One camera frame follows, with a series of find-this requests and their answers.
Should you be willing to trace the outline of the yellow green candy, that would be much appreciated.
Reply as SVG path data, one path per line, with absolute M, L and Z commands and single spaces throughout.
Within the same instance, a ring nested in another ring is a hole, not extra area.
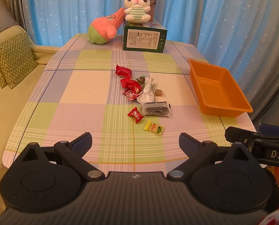
M 164 126 L 158 125 L 158 124 L 152 122 L 151 120 L 148 120 L 148 122 L 146 123 L 146 125 L 144 127 L 144 130 L 154 133 L 156 135 L 161 135 L 164 130 Z

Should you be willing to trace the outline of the clear black seaweed packet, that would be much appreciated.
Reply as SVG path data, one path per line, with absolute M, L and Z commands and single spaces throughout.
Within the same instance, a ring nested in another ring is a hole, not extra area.
M 143 103 L 141 112 L 146 116 L 169 117 L 172 115 L 170 104 L 167 101 Z

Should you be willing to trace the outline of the brown cube candy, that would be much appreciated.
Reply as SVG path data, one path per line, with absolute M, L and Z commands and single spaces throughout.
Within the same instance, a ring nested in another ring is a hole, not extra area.
M 161 90 L 161 89 L 156 89 L 156 90 L 154 91 L 154 95 L 157 96 L 157 97 L 165 97 L 165 93 L 164 93 L 164 91 Z

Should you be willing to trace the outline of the silver white foil packet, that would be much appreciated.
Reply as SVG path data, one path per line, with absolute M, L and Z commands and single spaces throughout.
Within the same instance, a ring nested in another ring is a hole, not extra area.
M 153 92 L 153 85 L 156 83 L 154 78 L 146 78 L 145 86 L 137 97 L 137 102 L 140 104 L 152 103 L 155 100 L 155 95 Z

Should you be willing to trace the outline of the green brown candy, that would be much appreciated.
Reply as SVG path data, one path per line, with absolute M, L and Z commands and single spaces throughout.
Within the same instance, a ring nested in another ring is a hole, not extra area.
M 136 81 L 137 81 L 139 84 L 144 84 L 144 83 L 145 83 L 145 76 L 142 75 L 142 76 L 136 78 Z

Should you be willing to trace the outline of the large red snack packet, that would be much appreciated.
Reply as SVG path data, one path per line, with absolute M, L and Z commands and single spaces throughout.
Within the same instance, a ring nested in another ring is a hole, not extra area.
M 116 75 L 123 78 L 132 78 L 132 70 L 127 67 L 116 65 Z

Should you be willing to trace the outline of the orange plastic tray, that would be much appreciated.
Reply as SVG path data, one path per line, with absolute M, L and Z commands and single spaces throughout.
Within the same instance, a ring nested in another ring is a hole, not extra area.
M 238 117 L 253 109 L 229 70 L 188 59 L 190 78 L 201 112 L 206 115 Z

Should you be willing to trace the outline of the plaid tablecloth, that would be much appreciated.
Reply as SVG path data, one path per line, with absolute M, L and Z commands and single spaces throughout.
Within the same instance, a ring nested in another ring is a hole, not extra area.
M 3 164 L 11 166 L 30 142 L 46 147 L 90 132 L 93 144 L 84 158 L 102 172 L 167 173 L 186 159 L 178 144 L 182 132 L 227 146 L 227 127 L 253 131 L 247 114 L 201 113 L 188 59 L 204 61 L 193 45 L 181 42 L 167 41 L 163 53 L 151 53 L 124 51 L 121 37 L 96 45 L 85 34 L 73 36 L 44 69 L 8 139 Z M 146 119 L 136 123 L 128 116 L 139 104 L 123 95 L 118 65 L 130 68 L 133 77 L 154 78 L 163 91 L 172 114 L 150 117 L 164 126 L 161 135 L 144 129 Z

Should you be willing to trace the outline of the light green sofa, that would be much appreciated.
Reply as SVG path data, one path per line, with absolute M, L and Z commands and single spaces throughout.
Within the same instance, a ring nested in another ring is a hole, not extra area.
M 17 25 L 13 18 L 6 0 L 0 0 L 0 43 L 24 32 L 26 31 Z M 15 88 L 11 89 L 8 85 L 4 88 L 0 87 L 0 181 L 7 171 L 2 163 L 2 156 L 13 127 L 39 81 L 46 64 L 59 50 L 59 47 L 35 45 L 29 36 L 28 39 L 38 66 Z M 4 210 L 5 204 L 0 195 L 0 215 Z

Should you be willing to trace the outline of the green zigzag cushion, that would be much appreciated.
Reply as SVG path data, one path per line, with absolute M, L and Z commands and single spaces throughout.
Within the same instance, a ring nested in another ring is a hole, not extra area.
M 37 66 L 26 32 L 0 43 L 1 88 L 15 88 Z

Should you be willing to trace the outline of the pink green star plush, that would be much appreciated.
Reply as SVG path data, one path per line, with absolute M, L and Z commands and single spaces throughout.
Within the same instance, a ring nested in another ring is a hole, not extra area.
M 106 17 L 99 17 L 90 24 L 88 28 L 88 41 L 92 44 L 108 43 L 117 35 L 117 31 L 125 19 L 125 8 Z

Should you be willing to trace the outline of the green white carton box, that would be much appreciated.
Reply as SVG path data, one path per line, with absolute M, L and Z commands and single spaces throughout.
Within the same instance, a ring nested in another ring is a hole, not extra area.
M 162 53 L 167 29 L 156 19 L 143 24 L 123 23 L 123 50 Z

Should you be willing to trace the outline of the white rabbit plush toy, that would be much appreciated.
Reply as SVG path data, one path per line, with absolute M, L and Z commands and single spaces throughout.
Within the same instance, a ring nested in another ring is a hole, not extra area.
M 124 0 L 125 20 L 129 23 L 143 24 L 151 19 L 150 0 Z

